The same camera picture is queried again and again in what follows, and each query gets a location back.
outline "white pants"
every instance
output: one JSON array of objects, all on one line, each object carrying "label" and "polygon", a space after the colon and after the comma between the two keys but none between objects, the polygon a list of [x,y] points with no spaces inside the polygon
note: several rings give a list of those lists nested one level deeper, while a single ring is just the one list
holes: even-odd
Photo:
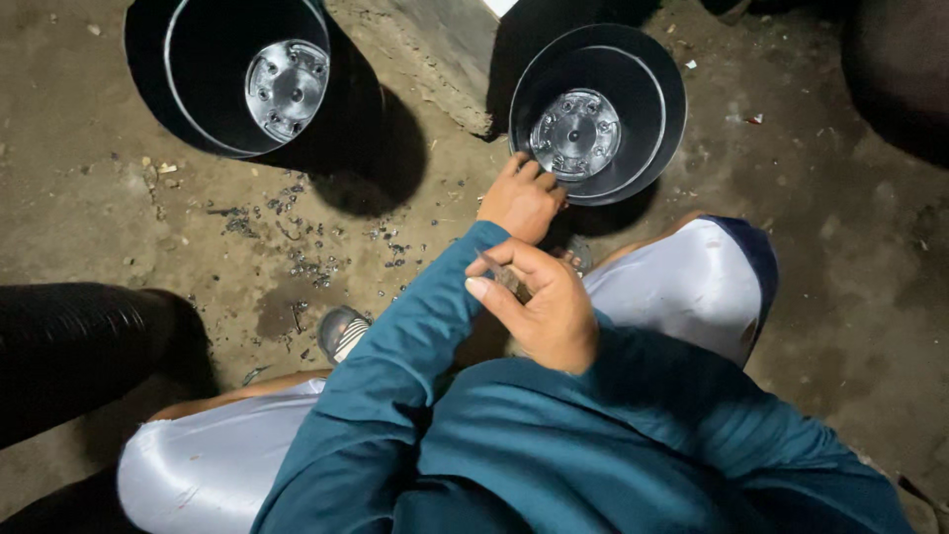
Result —
[{"label": "white pants", "polygon": [[[777,267],[763,232],[702,217],[584,285],[616,326],[677,337],[743,367],[774,299]],[[142,425],[119,464],[125,513],[152,534],[246,534],[324,383]]]}]

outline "fingernail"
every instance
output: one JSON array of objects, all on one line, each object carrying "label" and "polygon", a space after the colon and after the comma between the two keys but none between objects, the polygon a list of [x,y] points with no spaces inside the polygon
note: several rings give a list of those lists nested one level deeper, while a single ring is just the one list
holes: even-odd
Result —
[{"label": "fingernail", "polygon": [[481,300],[484,294],[488,293],[488,280],[482,277],[470,277],[465,280],[465,289],[474,298]]}]

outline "navy trim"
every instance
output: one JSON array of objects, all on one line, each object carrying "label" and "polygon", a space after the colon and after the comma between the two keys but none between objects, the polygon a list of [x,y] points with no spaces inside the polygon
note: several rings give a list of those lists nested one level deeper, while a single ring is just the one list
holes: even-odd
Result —
[{"label": "navy trim", "polygon": [[761,336],[761,329],[764,328],[765,321],[768,319],[768,312],[771,310],[774,298],[777,296],[777,255],[774,253],[771,242],[768,241],[768,234],[764,230],[751,226],[744,219],[714,215],[700,215],[698,218],[714,222],[735,240],[738,248],[752,266],[754,276],[758,279],[758,287],[761,289],[761,311],[758,312],[758,328],[752,340],[751,349],[753,350],[758,337]]}]

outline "person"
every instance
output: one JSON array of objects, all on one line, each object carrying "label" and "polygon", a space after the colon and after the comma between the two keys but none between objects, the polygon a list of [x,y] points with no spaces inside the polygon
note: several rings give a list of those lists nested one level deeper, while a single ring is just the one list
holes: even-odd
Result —
[{"label": "person", "polygon": [[[371,328],[327,315],[328,379],[142,426],[126,513],[155,534],[911,531],[885,477],[742,371],[777,288],[765,233],[695,213],[581,279],[533,246],[565,196],[516,154]],[[484,276],[495,262],[526,304]],[[439,395],[482,307],[520,357]]]}]

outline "person's left hand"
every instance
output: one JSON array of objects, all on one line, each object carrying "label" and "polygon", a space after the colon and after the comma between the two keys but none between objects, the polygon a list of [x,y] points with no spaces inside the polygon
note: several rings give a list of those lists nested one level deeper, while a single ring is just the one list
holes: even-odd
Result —
[{"label": "person's left hand", "polygon": [[558,187],[557,178],[543,172],[540,163],[529,159],[524,152],[511,156],[481,201],[477,219],[489,220],[512,237],[535,245],[566,204],[567,190]]}]

